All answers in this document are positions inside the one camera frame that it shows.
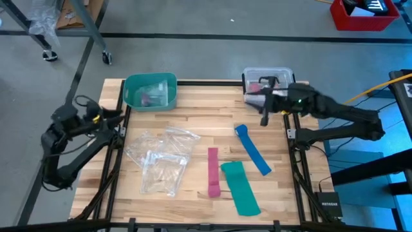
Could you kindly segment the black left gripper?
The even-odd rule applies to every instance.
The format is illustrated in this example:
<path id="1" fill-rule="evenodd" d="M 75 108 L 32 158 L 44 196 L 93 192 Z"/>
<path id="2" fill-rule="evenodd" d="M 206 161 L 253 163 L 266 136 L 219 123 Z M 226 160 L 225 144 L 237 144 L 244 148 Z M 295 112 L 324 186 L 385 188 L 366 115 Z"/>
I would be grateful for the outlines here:
<path id="1" fill-rule="evenodd" d="M 124 120 L 124 116 L 121 116 L 122 110 L 108 110 L 101 108 L 95 101 L 88 101 L 85 105 L 86 114 L 83 115 L 81 130 L 97 130 L 101 129 L 102 124 L 107 127 L 115 127 Z M 100 116 L 99 122 L 94 124 L 93 118 L 97 115 Z"/>

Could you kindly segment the clear zip bag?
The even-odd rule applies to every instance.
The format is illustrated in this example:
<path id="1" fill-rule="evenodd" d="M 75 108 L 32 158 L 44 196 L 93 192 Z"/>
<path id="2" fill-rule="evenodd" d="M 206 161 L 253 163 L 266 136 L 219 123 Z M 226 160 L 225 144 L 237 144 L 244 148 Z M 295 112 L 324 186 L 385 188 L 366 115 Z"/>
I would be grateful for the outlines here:
<path id="1" fill-rule="evenodd" d="M 146 130 L 126 146 L 124 152 L 140 168 L 144 168 L 146 158 L 149 153 L 159 153 L 165 145 L 164 135 L 155 135 Z"/>
<path id="2" fill-rule="evenodd" d="M 190 157 L 201 137 L 181 128 L 168 126 L 161 137 L 160 151 Z"/>
<path id="3" fill-rule="evenodd" d="M 140 94 L 146 93 L 151 96 L 151 106 L 141 107 Z M 167 81 L 160 81 L 154 84 L 139 87 L 135 93 L 135 105 L 140 108 L 166 107 L 169 104 Z"/>
<path id="4" fill-rule="evenodd" d="M 149 150 L 142 169 L 140 192 L 165 193 L 175 197 L 189 161 L 189 156 L 185 154 Z"/>

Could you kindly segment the red bandage roll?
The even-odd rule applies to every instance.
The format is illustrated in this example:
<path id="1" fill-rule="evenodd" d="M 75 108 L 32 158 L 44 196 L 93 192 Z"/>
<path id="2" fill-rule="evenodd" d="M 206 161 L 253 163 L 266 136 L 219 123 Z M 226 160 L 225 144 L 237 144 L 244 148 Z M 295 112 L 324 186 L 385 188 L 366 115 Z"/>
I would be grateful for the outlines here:
<path id="1" fill-rule="evenodd" d="M 261 95 L 262 88 L 263 88 L 263 85 L 261 83 L 252 82 L 247 87 L 247 90 L 248 90 L 247 94 L 248 95 Z"/>

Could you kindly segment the blue bandage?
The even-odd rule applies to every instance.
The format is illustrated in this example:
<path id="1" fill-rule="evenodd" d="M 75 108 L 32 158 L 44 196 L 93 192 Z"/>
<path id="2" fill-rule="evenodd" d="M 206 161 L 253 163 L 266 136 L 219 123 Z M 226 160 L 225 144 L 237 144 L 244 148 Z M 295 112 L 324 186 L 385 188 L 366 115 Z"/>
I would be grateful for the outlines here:
<path id="1" fill-rule="evenodd" d="M 241 124 L 234 128 L 235 134 L 238 136 L 239 140 L 241 141 L 244 149 L 248 153 L 249 157 L 255 164 L 256 168 L 260 171 L 263 176 L 268 175 L 272 169 L 264 160 L 252 139 L 249 137 L 248 128 L 246 125 Z"/>

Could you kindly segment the teal green bandage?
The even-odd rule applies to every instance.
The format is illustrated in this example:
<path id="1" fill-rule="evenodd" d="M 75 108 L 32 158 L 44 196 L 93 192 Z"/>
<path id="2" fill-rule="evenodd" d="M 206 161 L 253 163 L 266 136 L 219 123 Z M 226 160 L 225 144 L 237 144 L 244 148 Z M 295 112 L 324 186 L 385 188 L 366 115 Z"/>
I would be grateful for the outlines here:
<path id="1" fill-rule="evenodd" d="M 221 170 L 225 174 L 238 215 L 244 217 L 259 215 L 261 210 L 248 182 L 243 163 L 226 162 L 221 165 Z"/>

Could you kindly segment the clear plastic storage box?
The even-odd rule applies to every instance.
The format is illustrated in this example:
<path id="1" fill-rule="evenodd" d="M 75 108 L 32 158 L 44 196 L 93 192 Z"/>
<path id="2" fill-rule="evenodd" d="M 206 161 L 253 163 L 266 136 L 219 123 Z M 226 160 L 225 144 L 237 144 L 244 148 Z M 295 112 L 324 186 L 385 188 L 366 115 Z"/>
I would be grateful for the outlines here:
<path id="1" fill-rule="evenodd" d="M 247 95 L 247 87 L 252 82 L 258 82 L 263 88 L 288 88 L 288 85 L 294 82 L 294 73 L 291 69 L 285 67 L 259 68 L 248 67 L 243 70 L 243 96 L 244 101 L 248 103 L 252 99 L 265 99 L 264 95 Z"/>

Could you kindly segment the teal plastic bin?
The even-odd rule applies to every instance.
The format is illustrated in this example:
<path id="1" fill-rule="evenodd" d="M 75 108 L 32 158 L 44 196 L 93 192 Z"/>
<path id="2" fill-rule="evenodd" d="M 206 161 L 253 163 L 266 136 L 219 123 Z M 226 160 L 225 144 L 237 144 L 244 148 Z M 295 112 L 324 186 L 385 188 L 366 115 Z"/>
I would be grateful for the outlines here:
<path id="1" fill-rule="evenodd" d="M 135 93 L 139 87 L 167 81 L 169 104 L 166 107 L 140 108 L 135 105 Z M 177 101 L 177 77 L 173 73 L 141 73 L 129 76 L 124 83 L 123 100 L 132 109 L 141 112 L 170 111 L 176 107 Z"/>

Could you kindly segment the brown cardboard box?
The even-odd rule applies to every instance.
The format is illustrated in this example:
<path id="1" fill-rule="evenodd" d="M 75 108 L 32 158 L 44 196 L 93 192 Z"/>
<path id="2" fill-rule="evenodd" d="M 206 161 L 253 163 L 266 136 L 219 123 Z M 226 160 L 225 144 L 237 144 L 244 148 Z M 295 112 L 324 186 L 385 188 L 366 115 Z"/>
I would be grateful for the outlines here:
<path id="1" fill-rule="evenodd" d="M 96 22 L 97 17 L 100 13 L 101 8 L 104 5 L 105 0 L 81 0 L 86 11 L 91 16 L 92 20 Z M 75 11 L 74 7 L 71 5 L 70 0 L 64 0 L 61 14 L 56 24 L 56 29 L 67 29 L 67 28 L 83 28 L 84 24 L 80 15 Z"/>

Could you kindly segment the crumpled clear plastic wrap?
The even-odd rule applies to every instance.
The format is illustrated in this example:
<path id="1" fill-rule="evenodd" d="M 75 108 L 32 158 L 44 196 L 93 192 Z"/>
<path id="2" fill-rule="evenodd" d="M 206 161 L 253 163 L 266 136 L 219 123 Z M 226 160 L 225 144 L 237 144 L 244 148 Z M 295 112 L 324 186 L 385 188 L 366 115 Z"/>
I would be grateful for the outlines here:
<path id="1" fill-rule="evenodd" d="M 28 20 L 29 33 L 43 35 L 53 40 L 60 47 L 60 41 L 55 33 L 61 14 L 63 0 L 32 0 Z"/>

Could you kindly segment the red plastic crate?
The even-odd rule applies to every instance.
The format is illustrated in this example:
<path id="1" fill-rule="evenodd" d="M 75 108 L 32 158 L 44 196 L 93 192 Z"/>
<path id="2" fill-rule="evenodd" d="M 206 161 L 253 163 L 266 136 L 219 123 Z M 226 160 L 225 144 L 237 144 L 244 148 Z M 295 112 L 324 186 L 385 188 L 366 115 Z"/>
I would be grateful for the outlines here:
<path id="1" fill-rule="evenodd" d="M 330 13 L 338 31 L 379 32 L 385 30 L 400 13 L 392 0 L 384 0 L 388 14 L 383 16 L 350 16 L 342 0 L 334 0 Z"/>

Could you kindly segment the white paper sheet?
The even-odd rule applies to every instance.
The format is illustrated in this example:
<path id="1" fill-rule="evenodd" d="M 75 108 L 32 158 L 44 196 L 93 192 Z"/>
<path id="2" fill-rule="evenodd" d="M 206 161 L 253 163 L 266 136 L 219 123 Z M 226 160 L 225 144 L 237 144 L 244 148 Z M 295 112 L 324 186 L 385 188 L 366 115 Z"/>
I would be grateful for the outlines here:
<path id="1" fill-rule="evenodd" d="M 373 17 L 374 15 L 374 12 L 359 7 L 355 7 L 350 13 L 350 17 Z"/>

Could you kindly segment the black side table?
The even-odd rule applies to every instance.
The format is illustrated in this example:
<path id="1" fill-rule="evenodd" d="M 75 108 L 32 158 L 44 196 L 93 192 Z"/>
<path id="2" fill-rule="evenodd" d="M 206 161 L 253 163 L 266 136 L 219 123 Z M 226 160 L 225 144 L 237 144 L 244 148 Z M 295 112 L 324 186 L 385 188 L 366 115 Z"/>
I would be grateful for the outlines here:
<path id="1" fill-rule="evenodd" d="M 402 118 L 412 140 L 412 69 L 391 71 L 389 72 L 389 79 L 392 81 L 404 75 L 411 76 L 401 81 L 394 82 L 389 88 L 395 96 L 395 100 L 397 101 Z"/>

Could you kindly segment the black aluminium table frame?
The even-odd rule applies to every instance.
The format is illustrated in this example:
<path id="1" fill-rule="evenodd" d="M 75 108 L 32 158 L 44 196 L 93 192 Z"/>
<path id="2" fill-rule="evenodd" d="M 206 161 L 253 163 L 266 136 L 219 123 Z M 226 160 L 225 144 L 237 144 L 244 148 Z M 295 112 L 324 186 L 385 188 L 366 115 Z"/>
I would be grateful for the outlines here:
<path id="1" fill-rule="evenodd" d="M 78 173 L 82 212 L 65 222 L 29 225 L 20 220 L 0 232 L 91 232 L 124 227 L 129 232 L 153 229 L 261 229 L 316 232 L 370 232 L 368 227 L 347 226 L 331 217 L 313 193 L 313 178 L 326 175 L 338 185 L 412 169 L 412 148 L 388 157 L 331 173 L 326 157 L 318 151 L 299 150 L 294 132 L 300 114 L 274 115 L 275 125 L 259 127 L 259 115 L 243 100 L 240 81 L 177 81 L 177 106 L 167 113 L 142 113 L 123 100 L 125 81 L 106 79 L 99 105 L 122 110 L 118 137 L 103 147 Z M 249 137 L 272 171 L 263 176 L 244 149 L 234 128 L 244 124 Z M 124 159 L 132 136 L 144 129 L 182 126 L 199 135 L 182 177 L 176 198 L 137 190 L 142 170 Z M 218 148 L 219 197 L 208 195 L 208 148 Z M 261 213 L 238 215 L 221 165 L 240 161 Z"/>

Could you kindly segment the grey metal cart frame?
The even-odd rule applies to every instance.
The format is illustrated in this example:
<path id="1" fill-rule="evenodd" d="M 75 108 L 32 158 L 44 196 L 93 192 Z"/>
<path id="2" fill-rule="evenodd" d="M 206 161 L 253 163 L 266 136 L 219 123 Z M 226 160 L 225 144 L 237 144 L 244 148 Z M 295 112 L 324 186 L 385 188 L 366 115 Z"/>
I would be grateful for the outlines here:
<path id="1" fill-rule="evenodd" d="M 75 11 L 80 15 L 82 22 L 84 23 L 84 36 L 91 37 L 102 48 L 102 53 L 109 52 L 106 42 L 99 32 L 96 23 L 92 20 L 80 0 L 70 0 L 70 3 L 74 7 Z M 2 8 L 24 30 L 24 35 L 29 35 L 43 49 L 43 51 L 52 50 L 51 44 L 47 42 L 43 35 L 34 35 L 29 33 L 30 21 L 22 13 L 22 11 L 18 9 L 12 0 L 0 0 L 0 8 Z M 75 36 L 82 36 L 82 33 L 83 31 L 79 31 L 79 35 L 77 35 L 75 34 L 75 31 L 69 32 L 70 35 Z"/>

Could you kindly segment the black Netgear network switch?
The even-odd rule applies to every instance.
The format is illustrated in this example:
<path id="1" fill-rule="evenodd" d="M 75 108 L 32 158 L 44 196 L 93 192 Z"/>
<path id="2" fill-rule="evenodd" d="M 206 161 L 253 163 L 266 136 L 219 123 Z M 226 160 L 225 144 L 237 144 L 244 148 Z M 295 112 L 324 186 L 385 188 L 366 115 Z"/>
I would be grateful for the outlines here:
<path id="1" fill-rule="evenodd" d="M 338 193 L 316 192 L 315 194 L 322 208 L 329 213 L 331 217 L 342 217 L 342 207 Z"/>

